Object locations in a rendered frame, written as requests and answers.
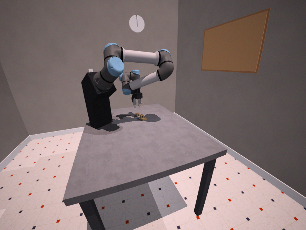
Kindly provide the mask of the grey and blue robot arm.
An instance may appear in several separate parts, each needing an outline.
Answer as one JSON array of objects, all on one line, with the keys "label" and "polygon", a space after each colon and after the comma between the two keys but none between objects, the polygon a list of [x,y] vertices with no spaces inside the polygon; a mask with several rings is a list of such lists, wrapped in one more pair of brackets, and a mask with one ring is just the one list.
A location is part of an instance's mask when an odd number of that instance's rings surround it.
[{"label": "grey and blue robot arm", "polygon": [[[123,94],[130,95],[135,89],[167,79],[174,70],[171,54],[166,49],[151,53],[125,50],[116,43],[108,43],[104,47],[103,54],[104,67],[94,75],[93,81],[99,89],[105,91],[111,89],[114,81],[119,77],[119,80],[122,81]],[[124,62],[154,64],[159,66],[159,69],[140,78],[139,70],[123,72]]]}]

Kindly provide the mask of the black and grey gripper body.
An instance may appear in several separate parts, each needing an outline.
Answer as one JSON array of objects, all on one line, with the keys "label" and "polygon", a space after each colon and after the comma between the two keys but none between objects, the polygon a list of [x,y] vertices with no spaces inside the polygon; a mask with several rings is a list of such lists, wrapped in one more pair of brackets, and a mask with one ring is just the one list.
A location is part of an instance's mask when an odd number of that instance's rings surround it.
[{"label": "black and grey gripper body", "polygon": [[132,95],[135,99],[143,98],[142,93],[140,92],[140,88],[135,89]]}]

